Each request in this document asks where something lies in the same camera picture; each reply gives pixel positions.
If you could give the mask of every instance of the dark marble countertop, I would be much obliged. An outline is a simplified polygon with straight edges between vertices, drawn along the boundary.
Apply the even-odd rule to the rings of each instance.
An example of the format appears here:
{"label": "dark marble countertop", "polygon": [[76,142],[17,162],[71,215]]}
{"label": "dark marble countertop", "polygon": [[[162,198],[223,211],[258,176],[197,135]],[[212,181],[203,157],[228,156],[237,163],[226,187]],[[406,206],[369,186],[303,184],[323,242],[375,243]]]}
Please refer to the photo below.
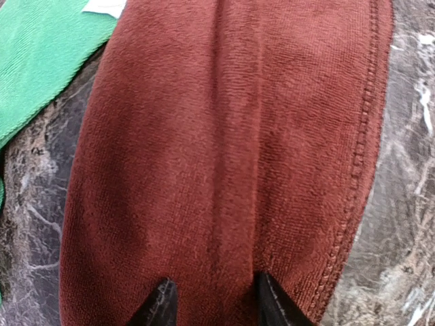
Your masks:
{"label": "dark marble countertop", "polygon": [[[323,326],[435,325],[435,2],[394,9],[375,183]],[[5,149],[0,325],[60,325],[63,209],[101,53]]]}

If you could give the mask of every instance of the fabric texture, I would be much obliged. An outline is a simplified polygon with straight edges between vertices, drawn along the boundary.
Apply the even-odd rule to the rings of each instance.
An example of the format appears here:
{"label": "fabric texture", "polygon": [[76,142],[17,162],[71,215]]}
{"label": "fabric texture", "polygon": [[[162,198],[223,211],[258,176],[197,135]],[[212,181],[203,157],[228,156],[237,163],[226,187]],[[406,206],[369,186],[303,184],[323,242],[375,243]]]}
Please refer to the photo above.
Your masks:
{"label": "fabric texture", "polygon": [[86,2],[7,0],[0,8],[0,149],[113,33],[116,19],[81,13]]}
{"label": "fabric texture", "polygon": [[389,0],[129,0],[92,90],[60,255],[64,326],[256,325],[268,272],[319,322],[375,173]]}

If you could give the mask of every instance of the towel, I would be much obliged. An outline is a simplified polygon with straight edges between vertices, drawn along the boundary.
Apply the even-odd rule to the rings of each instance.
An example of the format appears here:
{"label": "towel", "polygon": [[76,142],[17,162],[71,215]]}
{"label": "towel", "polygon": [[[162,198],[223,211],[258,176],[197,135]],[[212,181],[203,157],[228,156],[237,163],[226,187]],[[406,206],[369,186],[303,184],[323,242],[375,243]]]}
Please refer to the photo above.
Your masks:
{"label": "towel", "polygon": [[0,8],[0,149],[113,33],[116,19],[81,13],[86,2],[7,0]]}
{"label": "towel", "polygon": [[318,323],[372,185],[391,36],[390,0],[128,0],[73,163],[63,325],[125,325],[166,277],[178,325],[256,325],[257,272]]}

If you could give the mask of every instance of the green cloth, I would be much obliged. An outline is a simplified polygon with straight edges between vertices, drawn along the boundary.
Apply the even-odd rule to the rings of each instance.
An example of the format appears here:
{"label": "green cloth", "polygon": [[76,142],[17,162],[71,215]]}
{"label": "green cloth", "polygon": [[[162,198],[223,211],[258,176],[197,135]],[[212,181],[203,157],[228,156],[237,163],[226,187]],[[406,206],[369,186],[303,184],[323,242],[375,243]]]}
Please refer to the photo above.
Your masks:
{"label": "green cloth", "polygon": [[116,19],[81,12],[87,2],[7,0],[0,8],[0,149],[111,36]]}

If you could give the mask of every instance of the brown towel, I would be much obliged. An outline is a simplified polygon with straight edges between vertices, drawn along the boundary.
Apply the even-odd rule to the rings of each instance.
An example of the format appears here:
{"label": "brown towel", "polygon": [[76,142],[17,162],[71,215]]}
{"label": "brown towel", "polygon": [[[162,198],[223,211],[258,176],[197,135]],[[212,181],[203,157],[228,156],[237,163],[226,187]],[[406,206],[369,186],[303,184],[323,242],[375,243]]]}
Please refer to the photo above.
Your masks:
{"label": "brown towel", "polygon": [[256,271],[318,322],[379,148],[389,0],[128,0],[73,166],[64,326],[255,325]]}

